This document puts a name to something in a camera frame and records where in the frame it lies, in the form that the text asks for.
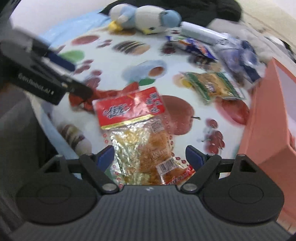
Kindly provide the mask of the blue white plush bird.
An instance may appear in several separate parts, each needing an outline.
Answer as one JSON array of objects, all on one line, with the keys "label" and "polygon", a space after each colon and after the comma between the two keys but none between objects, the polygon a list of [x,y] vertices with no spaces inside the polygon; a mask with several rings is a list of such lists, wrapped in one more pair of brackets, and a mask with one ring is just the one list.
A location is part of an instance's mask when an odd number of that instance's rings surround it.
[{"label": "blue white plush bird", "polygon": [[118,4],[111,8],[109,17],[110,31],[136,29],[145,35],[165,32],[178,27],[182,21],[178,12],[151,5],[136,7],[131,4]]}]

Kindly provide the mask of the grey quilt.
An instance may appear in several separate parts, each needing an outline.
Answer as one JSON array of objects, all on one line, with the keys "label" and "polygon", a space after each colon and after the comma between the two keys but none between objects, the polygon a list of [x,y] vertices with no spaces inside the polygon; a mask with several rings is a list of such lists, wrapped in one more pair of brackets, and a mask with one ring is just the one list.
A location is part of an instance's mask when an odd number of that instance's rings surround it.
[{"label": "grey quilt", "polygon": [[265,64],[269,63],[272,58],[280,60],[289,57],[287,49],[280,39],[260,33],[249,24],[214,19],[207,28],[219,33],[228,33],[237,39],[246,40],[254,48],[259,60]]}]

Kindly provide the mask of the white cylindrical tube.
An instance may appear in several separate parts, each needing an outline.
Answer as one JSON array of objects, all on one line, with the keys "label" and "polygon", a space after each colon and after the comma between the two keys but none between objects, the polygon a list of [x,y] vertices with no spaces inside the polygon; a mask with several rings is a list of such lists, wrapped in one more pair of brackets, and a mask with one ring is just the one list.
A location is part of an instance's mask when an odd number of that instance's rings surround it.
[{"label": "white cylindrical tube", "polygon": [[226,33],[219,33],[214,30],[195,25],[189,22],[181,22],[180,34],[189,38],[196,39],[198,41],[215,45],[220,40],[227,40],[229,35]]}]

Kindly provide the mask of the small red snack packet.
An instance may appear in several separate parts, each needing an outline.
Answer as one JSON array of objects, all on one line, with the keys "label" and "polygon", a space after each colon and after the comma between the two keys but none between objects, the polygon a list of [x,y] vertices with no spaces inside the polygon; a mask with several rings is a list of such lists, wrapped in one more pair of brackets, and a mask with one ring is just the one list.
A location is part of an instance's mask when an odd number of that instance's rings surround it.
[{"label": "small red snack packet", "polygon": [[83,100],[81,97],[75,96],[74,94],[69,94],[69,102],[72,108],[77,108],[80,107],[86,111],[94,111],[92,102],[94,100],[101,100],[101,99],[106,99],[106,98],[112,98],[120,95],[124,95],[130,92],[138,91],[139,90],[139,85],[137,82],[132,82],[128,86],[126,86],[122,90],[98,90],[98,89],[93,89],[93,95],[86,99]]}]

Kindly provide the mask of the blue white snack bag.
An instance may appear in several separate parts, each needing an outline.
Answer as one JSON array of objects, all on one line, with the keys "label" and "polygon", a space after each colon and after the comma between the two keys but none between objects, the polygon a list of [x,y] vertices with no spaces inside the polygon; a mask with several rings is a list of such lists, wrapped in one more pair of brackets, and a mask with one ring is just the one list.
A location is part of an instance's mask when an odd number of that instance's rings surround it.
[{"label": "blue white snack bag", "polygon": [[193,38],[184,37],[184,36],[166,36],[169,42],[171,42],[174,46],[184,50],[188,53],[192,54],[201,54],[204,57],[217,60],[214,52],[208,45],[205,45],[201,41],[198,41]]}]

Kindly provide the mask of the pink cardboard box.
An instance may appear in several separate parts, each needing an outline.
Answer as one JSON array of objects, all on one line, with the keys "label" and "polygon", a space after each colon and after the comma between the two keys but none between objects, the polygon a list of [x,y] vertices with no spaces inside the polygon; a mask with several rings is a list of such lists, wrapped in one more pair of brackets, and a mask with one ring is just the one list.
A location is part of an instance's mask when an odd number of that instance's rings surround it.
[{"label": "pink cardboard box", "polygon": [[272,59],[251,91],[250,116],[239,147],[281,188],[278,222],[295,233],[295,72]]}]

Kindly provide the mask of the light blue star bedsheet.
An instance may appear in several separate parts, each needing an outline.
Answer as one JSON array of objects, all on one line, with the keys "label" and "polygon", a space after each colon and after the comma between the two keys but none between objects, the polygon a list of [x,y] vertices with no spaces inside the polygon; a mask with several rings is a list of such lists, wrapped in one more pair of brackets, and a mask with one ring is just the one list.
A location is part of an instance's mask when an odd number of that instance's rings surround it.
[{"label": "light blue star bedsheet", "polygon": [[62,23],[50,28],[39,37],[51,47],[56,48],[93,28],[100,28],[108,25],[110,23],[110,17],[101,14],[100,11],[101,10],[93,11],[79,17],[63,21]]}]

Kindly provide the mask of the red yellow peanut snack bag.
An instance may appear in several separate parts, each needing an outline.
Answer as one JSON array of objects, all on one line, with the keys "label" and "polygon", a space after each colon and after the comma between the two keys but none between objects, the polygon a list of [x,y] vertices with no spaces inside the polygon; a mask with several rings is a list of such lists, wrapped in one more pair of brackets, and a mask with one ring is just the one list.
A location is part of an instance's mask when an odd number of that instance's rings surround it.
[{"label": "red yellow peanut snack bag", "polygon": [[114,147],[110,174],[119,187],[179,185],[195,173],[175,142],[189,127],[174,121],[194,111],[169,111],[168,104],[155,87],[93,101],[104,142]]}]

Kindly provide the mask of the black jacket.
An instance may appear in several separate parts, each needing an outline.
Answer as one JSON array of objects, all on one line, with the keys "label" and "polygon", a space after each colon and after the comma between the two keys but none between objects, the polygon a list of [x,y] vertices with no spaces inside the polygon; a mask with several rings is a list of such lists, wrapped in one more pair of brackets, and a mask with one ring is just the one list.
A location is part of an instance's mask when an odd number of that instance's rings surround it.
[{"label": "black jacket", "polygon": [[100,13],[108,15],[111,8],[118,4],[131,4],[136,7],[145,5],[158,6],[177,11],[185,22],[208,26],[215,19],[239,22],[242,8],[235,0],[128,0],[115,1]]}]

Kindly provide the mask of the green clear snack bag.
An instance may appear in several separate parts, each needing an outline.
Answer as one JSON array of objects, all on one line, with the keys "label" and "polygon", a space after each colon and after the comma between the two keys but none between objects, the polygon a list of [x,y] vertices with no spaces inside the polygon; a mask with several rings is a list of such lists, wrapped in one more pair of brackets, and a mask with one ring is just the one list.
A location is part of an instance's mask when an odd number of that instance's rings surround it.
[{"label": "green clear snack bag", "polygon": [[241,89],[223,72],[185,72],[184,78],[205,101],[211,102],[221,98],[225,100],[243,100],[245,96]]}]

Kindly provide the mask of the clear blue plastic bag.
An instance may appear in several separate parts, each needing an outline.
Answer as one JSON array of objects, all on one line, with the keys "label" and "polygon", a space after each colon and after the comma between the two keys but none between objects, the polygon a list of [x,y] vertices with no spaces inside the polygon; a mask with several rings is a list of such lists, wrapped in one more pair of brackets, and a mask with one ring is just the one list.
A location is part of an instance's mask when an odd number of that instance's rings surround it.
[{"label": "clear blue plastic bag", "polygon": [[256,84],[265,76],[266,65],[259,61],[248,41],[234,38],[218,40],[213,50],[237,83]]}]

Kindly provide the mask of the cream quilted headboard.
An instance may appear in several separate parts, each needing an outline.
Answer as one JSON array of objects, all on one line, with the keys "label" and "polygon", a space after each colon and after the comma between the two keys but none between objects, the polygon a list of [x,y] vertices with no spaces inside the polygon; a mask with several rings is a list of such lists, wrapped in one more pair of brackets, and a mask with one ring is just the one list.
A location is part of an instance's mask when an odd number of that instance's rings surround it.
[{"label": "cream quilted headboard", "polygon": [[260,33],[274,35],[295,47],[295,14],[290,15],[277,1],[238,1],[242,20]]}]

